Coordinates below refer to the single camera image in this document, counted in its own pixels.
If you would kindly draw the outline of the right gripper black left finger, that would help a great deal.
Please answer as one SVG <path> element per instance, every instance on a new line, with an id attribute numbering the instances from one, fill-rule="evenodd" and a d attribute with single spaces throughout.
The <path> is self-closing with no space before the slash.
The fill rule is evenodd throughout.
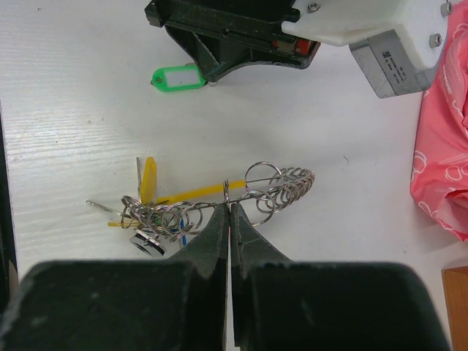
<path id="1" fill-rule="evenodd" d="M 1 316 L 3 350 L 224 350 L 229 211 L 166 260 L 35 265 Z"/>

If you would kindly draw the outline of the green tag key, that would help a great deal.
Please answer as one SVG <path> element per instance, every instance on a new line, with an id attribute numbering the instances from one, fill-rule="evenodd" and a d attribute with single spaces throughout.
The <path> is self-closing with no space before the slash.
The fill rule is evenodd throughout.
<path id="1" fill-rule="evenodd" d="M 151 77 L 151 85 L 164 93 L 199 89 L 207 84 L 208 81 L 194 64 L 161 67 Z"/>

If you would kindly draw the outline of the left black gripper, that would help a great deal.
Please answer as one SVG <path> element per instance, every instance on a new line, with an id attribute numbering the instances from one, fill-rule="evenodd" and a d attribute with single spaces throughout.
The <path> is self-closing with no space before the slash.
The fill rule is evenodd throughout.
<path id="1" fill-rule="evenodd" d="M 212 83 L 254 64 L 304 69 L 320 47 L 282 31 L 283 22 L 300 19 L 292 1 L 150 1 L 145 14 Z"/>

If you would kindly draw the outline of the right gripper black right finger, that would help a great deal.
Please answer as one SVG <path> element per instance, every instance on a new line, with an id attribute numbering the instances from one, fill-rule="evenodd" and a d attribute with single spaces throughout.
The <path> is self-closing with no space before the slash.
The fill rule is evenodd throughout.
<path id="1" fill-rule="evenodd" d="M 233 327 L 242 350 L 448 350 L 419 276 L 399 263 L 296 262 L 230 210 Z"/>

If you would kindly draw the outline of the keyring with yellow blue tags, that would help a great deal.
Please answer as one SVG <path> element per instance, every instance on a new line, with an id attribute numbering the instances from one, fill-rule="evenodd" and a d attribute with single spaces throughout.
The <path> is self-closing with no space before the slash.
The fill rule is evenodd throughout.
<path id="1" fill-rule="evenodd" d="M 188 244 L 191 237 L 201 233 L 208 212 L 217 205 L 251 202 L 262 219 L 252 222 L 257 227 L 268 222 L 274 214 L 298 202 L 314 185 L 315 174 L 305 167 L 277 167 L 270 162 L 251 165 L 242 179 L 224 181 L 187 192 L 157 197 L 157 166 L 154 158 L 138 159 L 137 197 L 124 195 L 121 210 L 92 200 L 86 204 L 116 216 L 108 222 L 133 232 L 130 243 L 150 257 L 162 257 L 167 246 Z"/>

